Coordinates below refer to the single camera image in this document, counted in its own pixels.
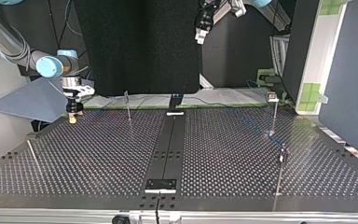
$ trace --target black perforated table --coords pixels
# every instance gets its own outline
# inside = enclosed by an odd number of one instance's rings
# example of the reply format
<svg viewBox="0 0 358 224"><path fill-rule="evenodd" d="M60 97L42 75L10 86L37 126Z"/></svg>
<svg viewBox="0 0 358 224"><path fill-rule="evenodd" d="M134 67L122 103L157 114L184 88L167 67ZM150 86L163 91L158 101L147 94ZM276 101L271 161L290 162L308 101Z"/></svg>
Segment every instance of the black perforated table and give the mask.
<svg viewBox="0 0 358 224"><path fill-rule="evenodd" d="M57 121L0 160L0 208L358 212L358 159L291 109L273 139L268 107L165 112ZM278 197L277 142L289 151ZM175 179L176 193L146 194L148 179Z"/></svg>

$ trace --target green tape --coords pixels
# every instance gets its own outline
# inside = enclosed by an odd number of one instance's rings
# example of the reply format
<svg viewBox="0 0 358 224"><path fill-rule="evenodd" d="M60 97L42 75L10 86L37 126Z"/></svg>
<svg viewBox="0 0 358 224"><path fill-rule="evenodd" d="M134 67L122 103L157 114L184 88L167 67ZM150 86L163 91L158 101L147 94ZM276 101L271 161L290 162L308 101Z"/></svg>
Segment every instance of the green tape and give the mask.
<svg viewBox="0 0 358 224"><path fill-rule="evenodd" d="M319 83L304 83L297 111L315 111L320 98L320 88Z"/></svg>
<svg viewBox="0 0 358 224"><path fill-rule="evenodd" d="M319 15L337 15L346 2L346 0L322 0Z"/></svg>

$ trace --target robotic arm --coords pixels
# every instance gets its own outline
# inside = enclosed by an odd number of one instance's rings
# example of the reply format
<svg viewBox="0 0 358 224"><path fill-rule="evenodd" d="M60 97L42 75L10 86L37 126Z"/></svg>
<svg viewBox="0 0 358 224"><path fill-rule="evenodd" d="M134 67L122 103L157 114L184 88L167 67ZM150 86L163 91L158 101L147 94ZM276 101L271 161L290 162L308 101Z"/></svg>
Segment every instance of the robotic arm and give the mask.
<svg viewBox="0 0 358 224"><path fill-rule="evenodd" d="M95 93L90 86L82 85L77 53L58 50L56 56L31 49L23 36L0 18L0 54L11 63L36 70L42 77L61 77L63 95L67 98L66 112L71 123L83 114L81 100Z"/></svg>
<svg viewBox="0 0 358 224"><path fill-rule="evenodd" d="M200 0L200 10L195 21L196 40L202 45L205 37L212 31L213 26L228 12L232 12L237 18L246 14L244 4L262 8L272 0Z"/></svg>

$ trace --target end effector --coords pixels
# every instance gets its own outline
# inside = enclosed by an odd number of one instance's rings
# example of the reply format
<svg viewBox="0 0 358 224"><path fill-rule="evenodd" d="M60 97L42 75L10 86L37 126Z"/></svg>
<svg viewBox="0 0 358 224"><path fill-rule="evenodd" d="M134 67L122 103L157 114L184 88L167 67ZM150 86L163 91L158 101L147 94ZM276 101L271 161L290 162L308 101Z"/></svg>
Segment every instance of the end effector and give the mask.
<svg viewBox="0 0 358 224"><path fill-rule="evenodd" d="M69 116L70 123L77 122L77 116L83 115L84 106L82 99L85 96L91 96L95 90L91 86L82 85L81 77L62 77L62 89L68 103L66 112Z"/></svg>
<svg viewBox="0 0 358 224"><path fill-rule="evenodd" d="M213 26L229 11L238 18L245 15L246 8L242 0L200 0L200 10L195 21L198 44L203 44Z"/></svg>
<svg viewBox="0 0 358 224"><path fill-rule="evenodd" d="M214 14L220 8L222 0L200 0L200 10L197 15L196 40L198 44L203 44L206 35L212 30L214 25Z"/></svg>
<svg viewBox="0 0 358 224"><path fill-rule="evenodd" d="M39 58L35 68L42 77L61 77L63 95L68 101L66 112L70 123L76 123L76 117L83 115L82 99L95 93L91 86L82 85L79 73L87 67L79 70L76 51L60 49L57 56Z"/></svg>

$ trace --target small bracket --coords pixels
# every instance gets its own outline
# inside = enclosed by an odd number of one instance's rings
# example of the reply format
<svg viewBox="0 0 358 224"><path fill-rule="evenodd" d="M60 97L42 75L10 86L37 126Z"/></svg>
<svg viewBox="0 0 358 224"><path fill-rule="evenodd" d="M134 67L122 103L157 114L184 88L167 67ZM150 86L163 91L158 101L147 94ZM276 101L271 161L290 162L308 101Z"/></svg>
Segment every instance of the small bracket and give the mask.
<svg viewBox="0 0 358 224"><path fill-rule="evenodd" d="M185 112L176 108L182 103L183 96L184 96L183 94L173 94L171 96L170 108L168 109L167 116L178 116L178 115L185 114Z"/></svg>
<svg viewBox="0 0 358 224"><path fill-rule="evenodd" d="M197 40L197 44L203 45L207 34L209 34L209 31L205 31L205 30L201 30L200 28L196 28L195 39Z"/></svg>
<svg viewBox="0 0 358 224"><path fill-rule="evenodd" d="M269 103L277 103L279 102L278 94L273 91L267 92L267 101Z"/></svg>
<svg viewBox="0 0 358 224"><path fill-rule="evenodd" d="M325 105L328 104L328 97L323 94L319 94L319 102Z"/></svg>
<svg viewBox="0 0 358 224"><path fill-rule="evenodd" d="M176 193L176 183L175 179L148 179L145 193Z"/></svg>
<svg viewBox="0 0 358 224"><path fill-rule="evenodd" d="M237 18L246 14L245 4L242 0L230 0L231 2L231 11L235 14Z"/></svg>

